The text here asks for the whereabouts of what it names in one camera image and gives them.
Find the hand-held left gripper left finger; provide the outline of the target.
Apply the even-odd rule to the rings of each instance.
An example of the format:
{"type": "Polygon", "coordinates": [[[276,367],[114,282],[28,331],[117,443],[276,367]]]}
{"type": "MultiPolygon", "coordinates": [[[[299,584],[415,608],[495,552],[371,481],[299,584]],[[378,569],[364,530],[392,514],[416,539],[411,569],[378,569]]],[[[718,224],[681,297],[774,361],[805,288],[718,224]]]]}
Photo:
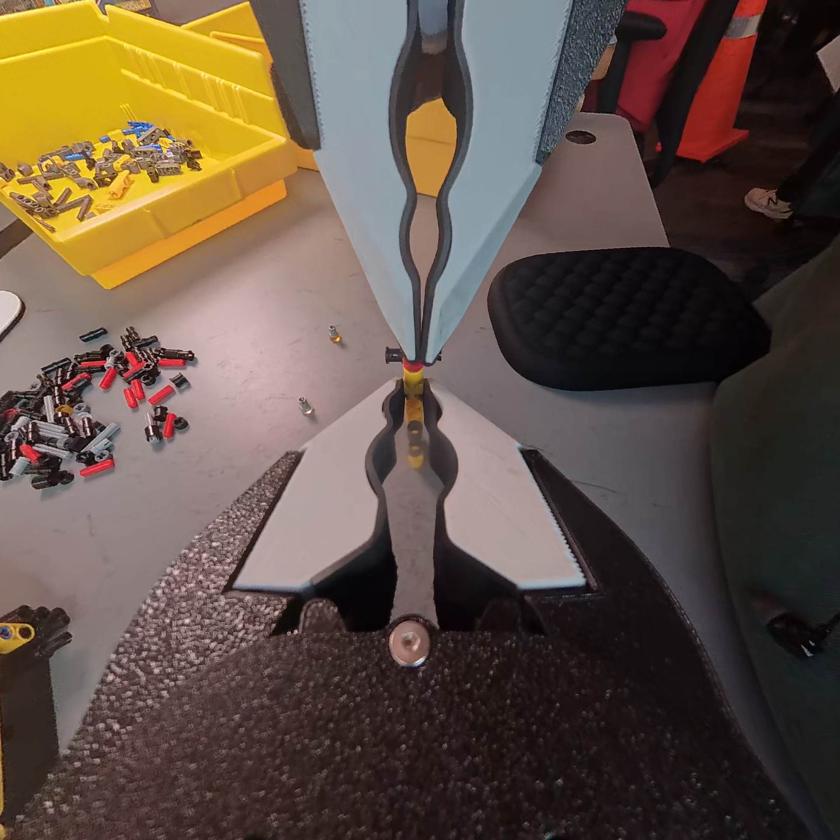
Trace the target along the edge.
{"type": "Polygon", "coordinates": [[[387,381],[313,437],[270,503],[232,590],[328,599],[342,618],[390,618],[396,592],[385,479],[403,386],[387,381]]]}

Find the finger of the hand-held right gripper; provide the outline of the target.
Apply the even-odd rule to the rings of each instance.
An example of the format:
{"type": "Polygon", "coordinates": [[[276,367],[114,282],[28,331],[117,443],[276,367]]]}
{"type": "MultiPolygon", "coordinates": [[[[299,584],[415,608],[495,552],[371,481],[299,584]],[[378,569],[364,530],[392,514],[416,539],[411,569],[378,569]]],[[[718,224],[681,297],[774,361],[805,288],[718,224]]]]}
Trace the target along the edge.
{"type": "Polygon", "coordinates": [[[450,45],[464,89],[453,165],[437,198],[423,359],[464,317],[541,172],[537,147],[571,2],[455,2],[450,45]]]}
{"type": "Polygon", "coordinates": [[[421,56],[418,2],[301,2],[320,146],[314,157],[375,300],[418,359],[421,280],[409,232],[417,191],[406,119],[421,56]]]}

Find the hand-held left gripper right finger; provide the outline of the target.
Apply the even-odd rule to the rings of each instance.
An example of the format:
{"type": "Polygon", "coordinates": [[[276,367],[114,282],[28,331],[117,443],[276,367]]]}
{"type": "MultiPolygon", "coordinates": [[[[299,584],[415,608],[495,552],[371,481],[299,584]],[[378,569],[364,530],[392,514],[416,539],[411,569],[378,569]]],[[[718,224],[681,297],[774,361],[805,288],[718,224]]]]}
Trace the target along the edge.
{"type": "Polygon", "coordinates": [[[557,506],[519,442],[427,381],[428,460],[442,483],[434,533],[437,618],[481,618],[495,600],[587,592],[557,506]]]}

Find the yellow lego beam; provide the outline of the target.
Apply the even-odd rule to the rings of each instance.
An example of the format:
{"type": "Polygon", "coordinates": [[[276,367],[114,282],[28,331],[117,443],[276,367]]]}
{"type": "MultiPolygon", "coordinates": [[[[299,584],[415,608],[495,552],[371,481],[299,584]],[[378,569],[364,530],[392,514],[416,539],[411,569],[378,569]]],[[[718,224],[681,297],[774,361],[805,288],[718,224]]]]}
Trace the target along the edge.
{"type": "MultiPolygon", "coordinates": [[[[405,354],[401,349],[385,349],[386,363],[400,362],[403,365],[403,358],[405,354]]],[[[418,372],[410,372],[402,367],[402,383],[405,396],[407,459],[413,469],[420,469],[424,465],[424,368],[418,372]]]]}

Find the pile of small lego pins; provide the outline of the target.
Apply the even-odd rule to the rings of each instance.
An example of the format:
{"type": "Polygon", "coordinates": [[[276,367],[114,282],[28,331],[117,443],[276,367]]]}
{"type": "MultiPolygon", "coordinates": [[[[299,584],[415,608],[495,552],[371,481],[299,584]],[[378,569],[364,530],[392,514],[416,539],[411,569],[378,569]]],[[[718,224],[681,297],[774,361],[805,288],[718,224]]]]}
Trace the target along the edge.
{"type": "Polygon", "coordinates": [[[1,400],[1,481],[27,480],[39,493],[115,470],[121,425],[100,419],[91,399],[120,394],[131,414],[145,409],[143,434],[159,448],[189,428],[167,405],[191,387],[191,349],[167,347],[132,326],[102,343],[42,367],[29,387],[1,400]]]}

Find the pile of grey lego parts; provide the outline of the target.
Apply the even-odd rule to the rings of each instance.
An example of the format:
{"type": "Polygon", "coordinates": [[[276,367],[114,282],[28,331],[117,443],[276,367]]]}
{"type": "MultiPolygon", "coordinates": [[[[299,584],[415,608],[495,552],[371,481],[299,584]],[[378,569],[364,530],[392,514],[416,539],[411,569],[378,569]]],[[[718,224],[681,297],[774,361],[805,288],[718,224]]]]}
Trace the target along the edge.
{"type": "Polygon", "coordinates": [[[154,122],[128,120],[98,140],[66,143],[35,163],[2,164],[2,197],[49,235],[74,217],[107,214],[142,182],[200,172],[203,152],[189,138],[154,122]]]}

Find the yellow lego vehicle model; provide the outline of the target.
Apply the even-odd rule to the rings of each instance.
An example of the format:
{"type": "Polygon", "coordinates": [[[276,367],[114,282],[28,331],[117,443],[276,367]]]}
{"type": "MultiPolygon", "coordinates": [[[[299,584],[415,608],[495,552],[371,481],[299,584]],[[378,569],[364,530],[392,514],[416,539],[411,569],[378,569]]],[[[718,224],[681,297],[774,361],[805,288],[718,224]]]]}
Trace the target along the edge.
{"type": "Polygon", "coordinates": [[[2,832],[58,760],[50,660],[70,643],[69,624],[59,607],[21,605],[1,618],[2,832]]]}

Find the orange traffic cone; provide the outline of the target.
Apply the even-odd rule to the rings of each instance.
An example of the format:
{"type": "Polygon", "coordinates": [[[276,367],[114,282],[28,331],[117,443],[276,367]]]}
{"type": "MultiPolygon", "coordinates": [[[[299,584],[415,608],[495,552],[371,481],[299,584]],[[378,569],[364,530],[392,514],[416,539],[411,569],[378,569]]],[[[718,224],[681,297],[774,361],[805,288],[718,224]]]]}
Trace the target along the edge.
{"type": "Polygon", "coordinates": [[[707,163],[747,138],[748,131],[734,122],[766,6],[738,1],[691,104],[676,159],[707,163]]]}

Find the yellow storage bin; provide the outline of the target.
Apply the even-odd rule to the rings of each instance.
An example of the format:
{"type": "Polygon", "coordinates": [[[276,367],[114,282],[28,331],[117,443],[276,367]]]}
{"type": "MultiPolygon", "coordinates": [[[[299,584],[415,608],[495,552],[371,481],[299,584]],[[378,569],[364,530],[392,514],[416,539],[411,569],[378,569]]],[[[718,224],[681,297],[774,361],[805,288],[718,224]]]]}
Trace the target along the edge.
{"type": "MultiPolygon", "coordinates": [[[[272,67],[270,52],[247,2],[201,17],[184,28],[259,54],[266,71],[272,67]]],[[[426,101],[410,113],[406,121],[406,155],[418,193],[438,195],[453,162],[455,147],[456,120],[443,99],[426,101]]]]}
{"type": "Polygon", "coordinates": [[[200,171],[152,183],[131,175],[121,198],[112,184],[81,190],[67,179],[53,193],[92,197],[37,222],[12,198],[33,185],[2,181],[2,208],[78,274],[106,289],[177,256],[282,200],[298,169],[269,76],[256,52],[93,2],[2,16],[1,157],[35,166],[65,145],[119,137],[130,120],[171,130],[202,153],[200,171]]]}

